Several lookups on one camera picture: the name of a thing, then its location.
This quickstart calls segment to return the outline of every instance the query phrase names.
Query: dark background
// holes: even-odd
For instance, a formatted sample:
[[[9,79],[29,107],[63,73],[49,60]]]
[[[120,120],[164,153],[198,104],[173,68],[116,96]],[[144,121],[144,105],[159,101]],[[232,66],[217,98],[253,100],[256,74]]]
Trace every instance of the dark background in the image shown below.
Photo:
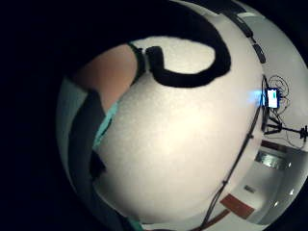
[[[5,135],[1,169],[3,192],[8,192],[1,206],[6,214],[2,230],[104,230],[84,209],[65,178],[55,139],[56,99],[63,73],[76,70],[99,54],[104,49],[102,40],[113,44],[106,37],[108,32],[116,35],[116,28],[146,29],[142,18],[130,21],[126,16],[159,11],[150,2],[85,1],[77,5],[11,1],[1,8],[0,86]],[[308,64],[308,7],[304,1],[243,2],[278,25]],[[267,230],[307,230],[307,191],[305,184],[293,205]]]

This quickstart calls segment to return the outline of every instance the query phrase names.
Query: teal fabric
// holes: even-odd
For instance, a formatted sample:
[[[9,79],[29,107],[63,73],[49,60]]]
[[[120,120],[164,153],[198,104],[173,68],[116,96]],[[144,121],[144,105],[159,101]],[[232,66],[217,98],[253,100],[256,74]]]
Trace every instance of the teal fabric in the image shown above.
[[[131,219],[131,218],[128,218],[127,219],[129,221],[129,223],[131,224],[131,226],[134,228],[135,231],[143,231],[143,228],[142,226],[140,225],[139,222]]]
[[[110,120],[115,116],[117,112],[117,106],[118,106],[118,101],[116,101],[116,103],[114,103],[112,107],[108,110],[103,122],[100,124],[98,131],[96,132],[94,143],[93,143],[94,150],[98,147],[99,143],[101,143],[101,141],[103,140],[104,135],[105,135],[104,132],[106,131],[108,124],[110,123]]]

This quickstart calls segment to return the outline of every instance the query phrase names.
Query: black strap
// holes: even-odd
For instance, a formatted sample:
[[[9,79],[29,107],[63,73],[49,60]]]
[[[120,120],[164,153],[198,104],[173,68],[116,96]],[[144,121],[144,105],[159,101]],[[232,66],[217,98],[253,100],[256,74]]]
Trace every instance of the black strap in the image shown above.
[[[111,230],[122,231],[115,210],[96,193],[90,174],[92,145],[105,113],[97,92],[90,91],[72,122],[68,145],[68,167],[77,194],[92,213]]]
[[[145,52],[149,59],[150,70],[154,79],[162,85],[175,88],[201,87],[230,70],[231,57],[217,29],[197,13],[191,13],[189,21],[190,28],[187,28],[187,31],[185,31],[186,28],[182,28],[185,37],[213,47],[216,51],[216,58],[213,64],[205,70],[195,74],[183,74],[165,69],[162,49],[159,46],[150,47]]]

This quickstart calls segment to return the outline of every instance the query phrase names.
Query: black curved stripe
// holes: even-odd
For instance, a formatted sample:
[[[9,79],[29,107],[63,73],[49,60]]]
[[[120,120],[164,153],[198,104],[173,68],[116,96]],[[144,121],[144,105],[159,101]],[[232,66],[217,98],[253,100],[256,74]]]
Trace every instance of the black curved stripe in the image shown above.
[[[100,199],[92,185],[92,145],[105,113],[97,92],[90,91],[72,122],[68,144],[68,168],[77,194],[97,219],[114,231],[122,231],[118,215]]]

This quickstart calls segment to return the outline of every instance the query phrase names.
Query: skin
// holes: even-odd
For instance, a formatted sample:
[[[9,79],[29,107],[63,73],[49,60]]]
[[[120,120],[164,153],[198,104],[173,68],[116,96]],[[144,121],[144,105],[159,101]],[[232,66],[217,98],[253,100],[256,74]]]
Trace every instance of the skin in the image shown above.
[[[130,46],[122,44],[97,56],[74,76],[73,81],[84,90],[96,90],[107,112],[126,92],[137,73],[138,63]]]

